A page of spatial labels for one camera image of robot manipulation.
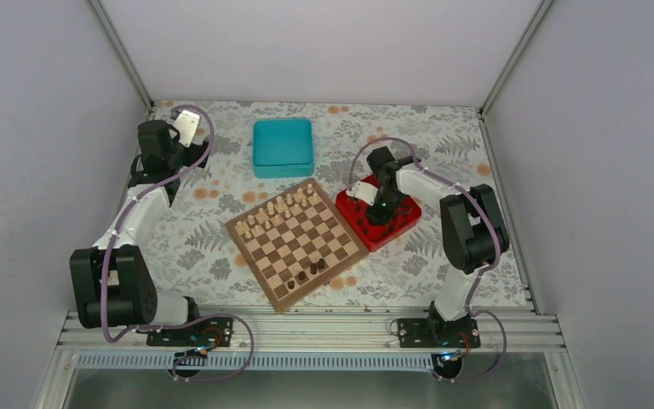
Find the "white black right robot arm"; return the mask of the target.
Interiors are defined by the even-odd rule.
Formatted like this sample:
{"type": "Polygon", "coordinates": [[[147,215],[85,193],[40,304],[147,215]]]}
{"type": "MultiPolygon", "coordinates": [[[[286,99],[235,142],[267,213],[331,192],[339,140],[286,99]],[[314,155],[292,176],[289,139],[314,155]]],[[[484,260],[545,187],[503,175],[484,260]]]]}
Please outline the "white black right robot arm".
{"type": "Polygon", "coordinates": [[[367,163],[377,180],[366,211],[370,224],[387,225],[408,197],[439,213],[444,254],[456,272],[445,276],[442,291],[428,308],[427,335],[436,346],[447,347],[467,329],[482,275],[509,248],[496,193],[485,184],[465,189],[412,156],[395,158],[387,147],[373,150],[367,163]]]}

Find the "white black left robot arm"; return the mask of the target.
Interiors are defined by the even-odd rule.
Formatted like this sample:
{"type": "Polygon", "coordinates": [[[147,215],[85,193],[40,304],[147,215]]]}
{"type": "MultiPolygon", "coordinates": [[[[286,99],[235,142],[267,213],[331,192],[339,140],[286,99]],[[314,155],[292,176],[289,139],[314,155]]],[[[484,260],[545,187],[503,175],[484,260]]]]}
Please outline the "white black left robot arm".
{"type": "Polygon", "coordinates": [[[204,324],[195,301],[158,291],[142,249],[174,203],[182,178],[206,166],[214,130],[209,115],[193,105],[173,108],[168,120],[138,125],[140,151],[130,167],[122,208],[93,245],[75,250],[69,260],[82,327],[167,327],[183,345],[202,336],[204,324]]]}

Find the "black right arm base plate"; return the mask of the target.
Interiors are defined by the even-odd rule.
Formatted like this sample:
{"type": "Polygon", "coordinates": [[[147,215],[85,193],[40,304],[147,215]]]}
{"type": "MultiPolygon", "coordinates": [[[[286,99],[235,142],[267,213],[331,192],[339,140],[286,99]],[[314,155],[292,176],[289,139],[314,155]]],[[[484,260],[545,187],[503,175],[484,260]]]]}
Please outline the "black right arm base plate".
{"type": "Polygon", "coordinates": [[[397,336],[403,349],[479,348],[477,321],[469,316],[455,321],[438,318],[397,319],[397,336]]]}

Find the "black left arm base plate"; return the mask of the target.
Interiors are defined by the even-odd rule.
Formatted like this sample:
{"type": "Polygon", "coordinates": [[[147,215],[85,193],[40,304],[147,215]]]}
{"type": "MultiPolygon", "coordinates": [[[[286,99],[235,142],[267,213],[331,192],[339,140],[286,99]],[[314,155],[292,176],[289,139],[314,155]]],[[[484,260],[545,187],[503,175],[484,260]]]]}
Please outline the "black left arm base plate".
{"type": "Polygon", "coordinates": [[[228,347],[233,318],[215,317],[179,330],[162,330],[147,335],[150,347],[214,348],[228,347]]]}

